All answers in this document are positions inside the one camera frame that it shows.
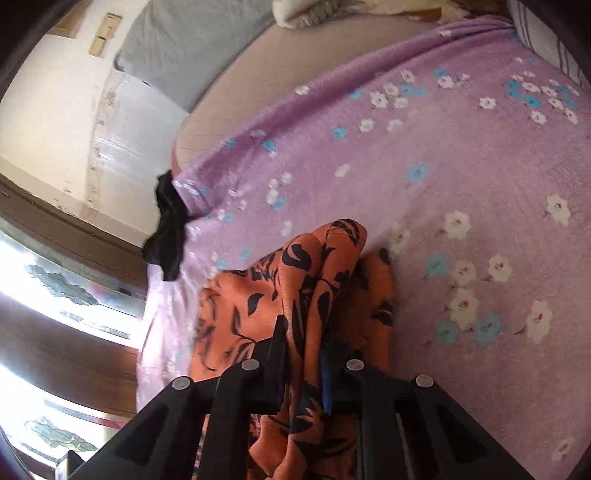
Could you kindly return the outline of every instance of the pillow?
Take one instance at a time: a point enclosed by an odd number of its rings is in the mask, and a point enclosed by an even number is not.
[[[579,65],[558,36],[519,0],[508,1],[519,40],[551,65],[561,70],[583,90],[591,92]]]
[[[272,22],[270,0],[151,0],[135,19],[115,67],[191,112]]]
[[[311,27],[350,14],[406,15],[439,24],[468,16],[454,0],[273,0],[273,14],[284,28]]]

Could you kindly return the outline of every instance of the screw head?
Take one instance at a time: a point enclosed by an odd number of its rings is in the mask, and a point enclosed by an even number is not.
[[[189,377],[178,377],[173,380],[173,388],[175,390],[185,390],[191,385],[191,379]]]
[[[433,381],[433,379],[431,377],[429,377],[429,375],[419,375],[416,378],[415,382],[417,383],[417,385],[419,387],[422,387],[422,388],[430,388],[435,383]]]
[[[260,363],[256,358],[247,358],[242,362],[242,369],[250,372],[259,368]]]
[[[363,370],[365,364],[356,358],[352,358],[347,362],[347,369],[351,370],[352,372],[358,372],[359,370]]]

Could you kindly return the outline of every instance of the blanket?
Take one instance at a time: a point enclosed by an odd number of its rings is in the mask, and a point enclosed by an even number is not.
[[[497,17],[302,85],[174,180],[176,281],[150,267],[140,406],[190,369],[199,291],[335,218],[392,255],[391,371],[429,374],[538,480],[591,439],[591,99]]]

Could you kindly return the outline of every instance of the orange floral fabric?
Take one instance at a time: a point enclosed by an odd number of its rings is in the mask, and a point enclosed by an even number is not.
[[[290,383],[277,415],[251,418],[249,479],[355,477],[355,421],[323,410],[320,345],[330,329],[366,363],[389,370],[389,257],[386,249],[362,257],[365,241],[363,226],[337,220],[299,235],[247,270],[219,273],[200,293],[190,373],[195,381],[249,358],[277,321],[288,323]]]

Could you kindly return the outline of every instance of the black cloth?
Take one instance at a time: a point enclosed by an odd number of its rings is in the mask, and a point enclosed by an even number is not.
[[[184,226],[189,221],[187,207],[173,186],[173,174],[169,170],[158,177],[156,201],[160,209],[158,229],[146,240],[142,258],[149,264],[160,265],[164,281],[173,281],[183,260],[185,241]]]

